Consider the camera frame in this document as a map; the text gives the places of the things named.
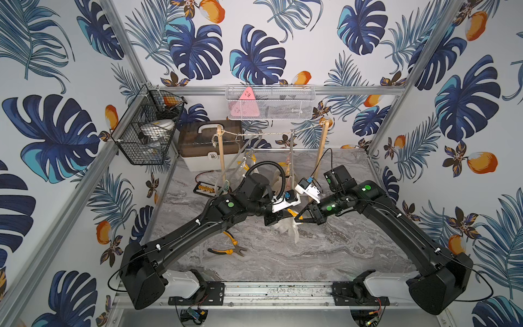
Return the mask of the brown lidded storage box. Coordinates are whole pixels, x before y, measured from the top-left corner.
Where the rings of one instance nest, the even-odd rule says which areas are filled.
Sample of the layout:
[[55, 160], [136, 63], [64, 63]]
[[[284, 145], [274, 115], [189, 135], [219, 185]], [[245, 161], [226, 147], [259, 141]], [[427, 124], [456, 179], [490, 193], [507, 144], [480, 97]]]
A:
[[221, 150], [218, 138], [213, 138], [217, 128], [225, 130], [223, 134], [223, 162], [226, 167], [244, 147], [240, 121], [220, 120], [188, 123], [182, 126], [178, 138], [179, 153], [189, 171], [202, 172], [221, 170]]

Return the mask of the wooden drying rack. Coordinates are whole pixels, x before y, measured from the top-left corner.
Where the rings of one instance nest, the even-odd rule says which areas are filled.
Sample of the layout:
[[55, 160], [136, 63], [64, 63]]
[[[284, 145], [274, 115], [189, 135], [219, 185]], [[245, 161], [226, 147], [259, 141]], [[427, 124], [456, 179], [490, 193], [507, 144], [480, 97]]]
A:
[[[298, 130], [292, 129], [290, 131], [290, 135], [291, 135], [290, 163], [288, 163], [287, 168], [290, 169], [291, 185], [294, 185], [294, 180], [295, 180], [295, 178], [294, 178], [294, 166], [295, 166], [295, 164], [294, 164], [294, 146], [293, 146], [294, 136], [298, 132], [303, 132], [303, 131], [306, 131], [306, 130], [309, 130], [309, 129], [313, 129], [313, 128], [317, 127], [317, 126], [321, 126], [322, 134], [321, 134], [320, 147], [318, 148], [319, 152], [318, 152], [318, 155], [317, 155], [316, 166], [315, 166], [315, 169], [313, 170], [312, 175], [311, 175], [313, 177], [313, 179], [315, 179], [317, 177], [317, 169], [318, 169], [318, 167], [320, 167], [320, 164], [321, 164], [321, 161], [322, 161], [322, 158], [323, 158], [326, 138], [327, 138], [327, 134], [328, 134], [328, 130], [329, 130], [328, 121], [319, 122], [319, 123], [317, 123], [315, 125], [312, 125], [312, 126], [310, 126], [308, 128], [298, 129]], [[231, 189], [230, 189], [230, 182], [226, 178], [226, 173], [230, 169], [231, 164], [229, 164], [228, 166], [225, 165], [224, 154], [222, 154], [222, 152], [223, 152], [223, 135], [224, 134], [231, 134], [231, 135], [233, 135], [235, 137], [239, 137], [239, 136], [263, 136], [263, 135], [265, 135], [265, 133], [237, 134], [237, 133], [232, 133], [230, 131], [227, 131], [227, 130], [221, 128], [221, 127], [217, 127], [217, 132], [211, 138], [212, 145], [214, 147], [219, 147], [220, 148], [220, 150], [219, 150], [220, 151], [219, 158], [220, 158], [220, 162], [221, 162], [221, 176], [216, 180], [216, 182], [214, 184], [215, 196], [222, 195], [222, 193], [225, 192], [225, 191], [229, 191], [229, 192], [231, 191]], [[256, 168], [261, 167], [261, 166], [266, 165], [266, 164], [269, 165], [269, 166], [274, 166], [276, 168], [276, 171], [279, 172], [279, 175], [282, 177], [281, 189], [280, 189], [280, 192], [277, 194], [277, 198], [281, 198], [283, 192], [285, 191], [285, 186], [286, 186], [286, 182], [285, 182], [286, 170], [283, 170], [283, 167], [279, 163], [271, 162], [271, 161], [257, 162], [253, 166], [251, 166], [250, 169], [247, 172], [245, 172], [243, 177], [247, 177], [250, 174], [250, 170], [251, 169], [256, 169]]]

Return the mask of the pink triangular card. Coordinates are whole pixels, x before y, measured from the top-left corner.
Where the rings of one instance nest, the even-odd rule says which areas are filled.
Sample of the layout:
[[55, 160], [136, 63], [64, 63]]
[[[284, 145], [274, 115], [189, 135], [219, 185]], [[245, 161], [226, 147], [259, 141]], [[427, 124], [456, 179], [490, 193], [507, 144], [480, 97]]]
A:
[[230, 102], [230, 116], [235, 119], [256, 118], [260, 116], [260, 108], [252, 87], [247, 87], [237, 100]]

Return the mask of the clear mesh wall tray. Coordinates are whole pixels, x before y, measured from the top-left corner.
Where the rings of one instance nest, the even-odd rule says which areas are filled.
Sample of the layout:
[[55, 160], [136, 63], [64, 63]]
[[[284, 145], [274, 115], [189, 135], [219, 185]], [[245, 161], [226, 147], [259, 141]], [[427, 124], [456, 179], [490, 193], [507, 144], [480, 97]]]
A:
[[[235, 119], [230, 116], [230, 102], [237, 100], [241, 93], [252, 87], [260, 116], [256, 118]], [[315, 89], [303, 85], [258, 85], [258, 86], [228, 86], [225, 99], [228, 105], [228, 117], [232, 120], [290, 120], [310, 119], [316, 99]]]

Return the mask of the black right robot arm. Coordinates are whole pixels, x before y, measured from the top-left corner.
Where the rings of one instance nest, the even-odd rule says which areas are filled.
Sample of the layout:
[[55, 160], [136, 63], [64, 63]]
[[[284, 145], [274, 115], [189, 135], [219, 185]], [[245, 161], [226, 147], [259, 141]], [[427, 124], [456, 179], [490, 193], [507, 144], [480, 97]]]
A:
[[410, 297], [421, 309], [438, 315], [464, 293], [473, 268], [470, 257], [438, 245], [403, 215], [375, 182], [357, 183], [343, 165], [329, 170], [324, 177], [332, 192], [324, 199], [313, 185], [313, 178], [302, 178], [296, 185], [296, 193], [312, 199], [303, 209], [311, 217], [297, 216], [296, 222], [321, 225], [330, 216], [355, 211], [380, 227], [414, 263], [418, 275], [406, 284]]

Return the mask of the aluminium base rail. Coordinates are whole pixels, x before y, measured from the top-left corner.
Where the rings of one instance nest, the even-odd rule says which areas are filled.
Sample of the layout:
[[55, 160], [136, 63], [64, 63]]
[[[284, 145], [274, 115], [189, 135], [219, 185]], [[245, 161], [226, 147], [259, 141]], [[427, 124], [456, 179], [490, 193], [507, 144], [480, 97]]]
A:
[[200, 304], [178, 298], [167, 291], [149, 306], [150, 309], [184, 308], [189, 305], [204, 309], [362, 309], [373, 310], [382, 307], [391, 309], [420, 308], [412, 301], [400, 298], [370, 299], [358, 304], [342, 292], [343, 283], [328, 282], [211, 282], [208, 294]]

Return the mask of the white object in basket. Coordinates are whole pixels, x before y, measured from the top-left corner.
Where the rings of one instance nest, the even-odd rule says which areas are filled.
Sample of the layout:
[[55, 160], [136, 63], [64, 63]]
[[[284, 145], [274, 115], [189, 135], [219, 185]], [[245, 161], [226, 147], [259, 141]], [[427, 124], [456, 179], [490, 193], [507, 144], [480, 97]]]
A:
[[151, 140], [158, 140], [167, 137], [174, 127], [175, 122], [173, 120], [161, 119], [140, 126], [140, 132]]

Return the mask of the white glove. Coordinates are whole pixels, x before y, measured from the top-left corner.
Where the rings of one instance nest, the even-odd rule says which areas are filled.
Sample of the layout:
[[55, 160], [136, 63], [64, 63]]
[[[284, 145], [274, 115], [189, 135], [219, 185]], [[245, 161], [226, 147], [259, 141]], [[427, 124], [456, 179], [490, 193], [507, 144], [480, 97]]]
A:
[[291, 216], [286, 217], [286, 218], [280, 220], [279, 222], [277, 222], [275, 225], [272, 226], [272, 229], [278, 231], [280, 234], [287, 233], [287, 235], [290, 237], [290, 239], [295, 244], [297, 244], [297, 242], [299, 240], [299, 236], [300, 236], [299, 231], [298, 231], [298, 225], [300, 225], [300, 223], [296, 223], [294, 221], [294, 219], [296, 218], [298, 213], [290, 208], [287, 209], [287, 213], [290, 214]]

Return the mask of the small black tablet device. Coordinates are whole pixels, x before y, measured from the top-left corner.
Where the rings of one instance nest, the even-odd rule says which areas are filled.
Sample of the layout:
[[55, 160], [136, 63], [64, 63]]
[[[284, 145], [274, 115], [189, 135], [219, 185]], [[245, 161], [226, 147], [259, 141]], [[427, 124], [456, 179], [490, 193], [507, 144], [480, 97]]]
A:
[[193, 189], [193, 193], [207, 198], [213, 198], [220, 194], [220, 192], [221, 188], [219, 186], [215, 187], [213, 184], [204, 181], [198, 181]]

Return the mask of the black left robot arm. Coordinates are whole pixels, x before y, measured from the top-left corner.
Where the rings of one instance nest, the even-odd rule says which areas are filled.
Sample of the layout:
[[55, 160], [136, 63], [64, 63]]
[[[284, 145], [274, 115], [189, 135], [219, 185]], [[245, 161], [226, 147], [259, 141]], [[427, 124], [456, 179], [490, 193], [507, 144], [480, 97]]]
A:
[[202, 213], [175, 231], [144, 245], [130, 242], [124, 250], [118, 276], [134, 309], [145, 309], [160, 299], [168, 285], [163, 277], [167, 268], [197, 245], [249, 216], [274, 223], [288, 215], [279, 211], [295, 200], [294, 192], [284, 189], [274, 196], [268, 179], [261, 174], [250, 174], [233, 192], [209, 199]]

